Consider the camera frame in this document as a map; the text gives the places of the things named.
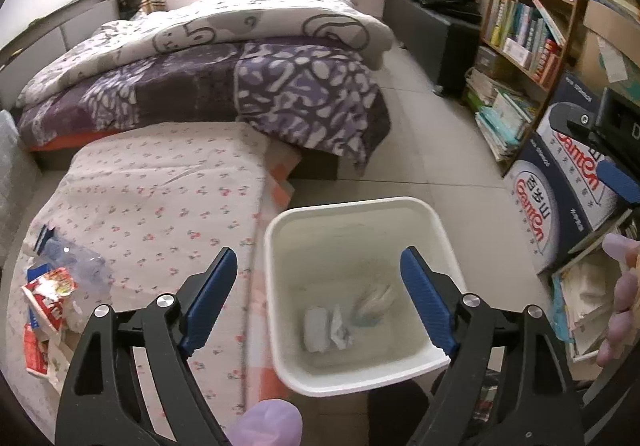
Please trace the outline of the right hand purple glove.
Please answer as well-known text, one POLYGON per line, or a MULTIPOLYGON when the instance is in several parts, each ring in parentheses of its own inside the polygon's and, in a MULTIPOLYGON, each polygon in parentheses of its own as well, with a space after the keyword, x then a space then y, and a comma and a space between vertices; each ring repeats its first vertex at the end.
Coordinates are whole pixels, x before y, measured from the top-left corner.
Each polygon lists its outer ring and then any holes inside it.
POLYGON ((607 234, 603 251, 624 266, 614 287, 613 313, 597 354, 597 365, 604 367, 619 358, 639 329, 639 241, 619 234, 607 234))

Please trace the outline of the left hand purple glove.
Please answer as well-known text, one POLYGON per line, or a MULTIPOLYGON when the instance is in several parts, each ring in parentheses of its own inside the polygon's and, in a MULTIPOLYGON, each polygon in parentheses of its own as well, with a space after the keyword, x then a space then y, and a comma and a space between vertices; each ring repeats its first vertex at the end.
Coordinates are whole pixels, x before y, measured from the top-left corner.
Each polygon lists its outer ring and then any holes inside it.
POLYGON ((303 417, 286 400, 262 400, 227 431, 232 446, 299 446, 303 417))

